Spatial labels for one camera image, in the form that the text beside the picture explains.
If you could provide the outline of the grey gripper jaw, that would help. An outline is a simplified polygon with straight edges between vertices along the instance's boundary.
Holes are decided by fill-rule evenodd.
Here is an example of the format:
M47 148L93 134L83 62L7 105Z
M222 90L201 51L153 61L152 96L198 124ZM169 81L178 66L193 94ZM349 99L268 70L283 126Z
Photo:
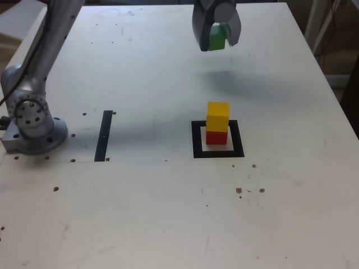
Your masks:
M213 4L214 1L194 1L192 29L202 52L207 52L210 46L210 30L214 23Z
M218 4L214 10L214 21L221 24L226 32L228 43L235 46L241 34L241 20L233 1L224 1Z

